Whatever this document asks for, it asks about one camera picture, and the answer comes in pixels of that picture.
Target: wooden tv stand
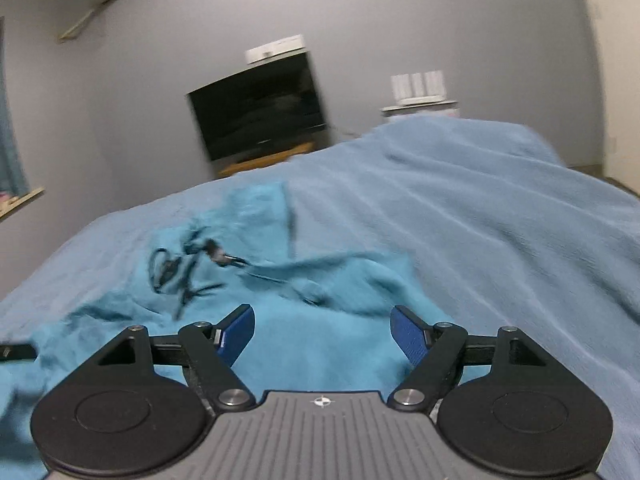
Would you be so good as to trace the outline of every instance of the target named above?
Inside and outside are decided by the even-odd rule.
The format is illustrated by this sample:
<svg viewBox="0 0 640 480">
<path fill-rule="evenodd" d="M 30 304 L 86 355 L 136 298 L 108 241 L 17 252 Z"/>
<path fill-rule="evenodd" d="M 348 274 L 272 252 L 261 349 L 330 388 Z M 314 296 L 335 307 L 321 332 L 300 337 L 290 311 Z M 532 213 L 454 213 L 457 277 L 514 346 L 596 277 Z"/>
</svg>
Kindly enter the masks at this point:
<svg viewBox="0 0 640 480">
<path fill-rule="evenodd" d="M 252 158 L 251 160 L 244 160 L 242 162 L 236 162 L 229 164 L 226 168 L 223 168 L 218 172 L 220 178 L 231 176 L 241 171 L 254 170 L 255 168 L 266 168 L 267 166 L 273 166 L 279 162 L 287 160 L 290 156 L 301 155 L 302 153 L 309 153 L 314 150 L 313 142 L 304 142 L 299 144 L 290 150 L 284 152 L 271 153 L 271 155 L 260 156 L 258 158 Z"/>
</svg>

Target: floor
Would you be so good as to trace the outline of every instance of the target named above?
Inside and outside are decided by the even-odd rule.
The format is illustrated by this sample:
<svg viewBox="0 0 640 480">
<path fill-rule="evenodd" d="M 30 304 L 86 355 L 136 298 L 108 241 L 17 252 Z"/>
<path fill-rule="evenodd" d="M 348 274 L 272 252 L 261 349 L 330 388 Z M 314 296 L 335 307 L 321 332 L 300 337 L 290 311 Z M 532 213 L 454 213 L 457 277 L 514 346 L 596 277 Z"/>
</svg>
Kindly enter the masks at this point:
<svg viewBox="0 0 640 480">
<path fill-rule="evenodd" d="M 602 173 L 602 165 L 601 164 L 596 164 L 594 166 L 575 166 L 575 167 L 570 168 L 570 169 L 571 170 L 575 170 L 575 171 L 580 171 L 580 173 L 585 173 L 587 175 L 594 176 L 595 178 L 597 178 L 599 180 L 602 180 L 604 182 L 608 182 L 612 186 L 616 186 L 617 188 L 620 188 L 621 190 L 626 191 L 629 194 L 632 194 L 636 198 L 640 198 L 640 195 L 638 195 L 638 193 L 636 193 L 635 191 L 629 189 L 624 184 L 620 184 L 617 180 L 615 180 L 613 178 L 609 178 L 607 176 L 604 176 L 604 174 Z"/>
</svg>

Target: curtain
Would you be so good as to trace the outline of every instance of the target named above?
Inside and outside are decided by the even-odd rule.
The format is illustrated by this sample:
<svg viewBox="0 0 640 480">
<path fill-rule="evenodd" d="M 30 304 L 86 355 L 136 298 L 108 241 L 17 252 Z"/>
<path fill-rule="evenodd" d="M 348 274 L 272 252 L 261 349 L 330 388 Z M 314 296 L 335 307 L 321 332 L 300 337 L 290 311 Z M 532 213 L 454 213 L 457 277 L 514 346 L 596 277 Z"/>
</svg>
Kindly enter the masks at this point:
<svg viewBox="0 0 640 480">
<path fill-rule="evenodd" d="M 4 82 L 4 20 L 0 18 L 0 191 L 14 196 L 29 192 L 15 147 Z"/>
</svg>

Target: black circular pad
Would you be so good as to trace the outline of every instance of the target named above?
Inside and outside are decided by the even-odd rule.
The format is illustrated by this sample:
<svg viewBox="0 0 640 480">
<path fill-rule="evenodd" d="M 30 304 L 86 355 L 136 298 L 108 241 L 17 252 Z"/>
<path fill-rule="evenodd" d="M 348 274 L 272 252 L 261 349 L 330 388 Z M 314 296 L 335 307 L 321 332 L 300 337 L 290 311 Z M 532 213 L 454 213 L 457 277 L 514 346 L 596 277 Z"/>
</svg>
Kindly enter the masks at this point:
<svg viewBox="0 0 640 480">
<path fill-rule="evenodd" d="M 76 420 L 91 431 L 119 433 L 135 428 L 151 411 L 145 397 L 127 390 L 110 390 L 87 397 L 76 409 Z"/>
<path fill-rule="evenodd" d="M 127 477 L 180 456 L 197 441 L 206 420 L 194 392 L 155 376 L 122 389 L 60 384 L 36 406 L 31 434 L 44 462 L 55 469 Z"/>
<path fill-rule="evenodd" d="M 520 433 L 548 433 L 562 426 L 569 414 L 558 399 L 537 392 L 505 394 L 494 402 L 492 412 L 505 427 Z"/>
<path fill-rule="evenodd" d="M 453 389 L 438 410 L 442 436 L 461 455 L 511 476 L 562 477 L 600 461 L 609 410 L 580 384 L 496 384 L 491 375 Z"/>
</svg>

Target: window sill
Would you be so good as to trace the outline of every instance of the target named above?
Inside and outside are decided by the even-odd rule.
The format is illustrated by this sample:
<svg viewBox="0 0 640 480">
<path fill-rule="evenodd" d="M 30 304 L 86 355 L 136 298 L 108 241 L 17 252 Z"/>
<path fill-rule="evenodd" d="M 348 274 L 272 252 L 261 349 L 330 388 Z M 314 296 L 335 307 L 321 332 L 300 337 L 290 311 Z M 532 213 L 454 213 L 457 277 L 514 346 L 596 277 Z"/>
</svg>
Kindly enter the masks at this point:
<svg viewBox="0 0 640 480">
<path fill-rule="evenodd" d="M 11 216 L 18 209 L 27 205 L 29 202 L 32 202 L 43 193 L 44 193 L 44 188 L 39 187 L 27 193 L 25 196 L 21 196 L 18 200 L 11 202 L 8 206 L 2 207 L 0 205 L 0 221 L 4 220 L 8 216 Z"/>
</svg>

